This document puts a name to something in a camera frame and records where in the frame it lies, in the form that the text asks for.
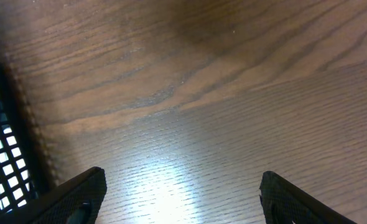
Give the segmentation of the black plastic basket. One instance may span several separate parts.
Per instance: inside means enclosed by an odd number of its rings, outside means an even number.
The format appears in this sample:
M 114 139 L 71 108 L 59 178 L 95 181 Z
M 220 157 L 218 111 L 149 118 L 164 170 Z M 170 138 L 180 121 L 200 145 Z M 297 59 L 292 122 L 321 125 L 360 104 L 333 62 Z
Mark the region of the black plastic basket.
M 17 91 L 0 63 L 0 216 L 51 190 Z

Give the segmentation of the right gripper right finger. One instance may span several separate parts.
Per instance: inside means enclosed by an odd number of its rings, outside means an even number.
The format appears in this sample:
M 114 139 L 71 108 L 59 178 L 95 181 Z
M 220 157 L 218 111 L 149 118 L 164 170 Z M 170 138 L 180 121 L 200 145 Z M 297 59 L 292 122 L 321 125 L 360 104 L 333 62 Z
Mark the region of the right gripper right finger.
M 267 224 L 355 224 L 273 171 L 263 173 L 259 189 Z

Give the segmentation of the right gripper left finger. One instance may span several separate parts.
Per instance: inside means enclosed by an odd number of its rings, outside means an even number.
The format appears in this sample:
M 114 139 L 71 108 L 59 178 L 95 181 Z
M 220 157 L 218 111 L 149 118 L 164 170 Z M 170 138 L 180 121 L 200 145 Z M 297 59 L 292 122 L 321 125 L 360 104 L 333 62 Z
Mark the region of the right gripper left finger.
M 92 167 L 40 198 L 0 215 L 0 224 L 95 224 L 106 191 L 105 170 Z

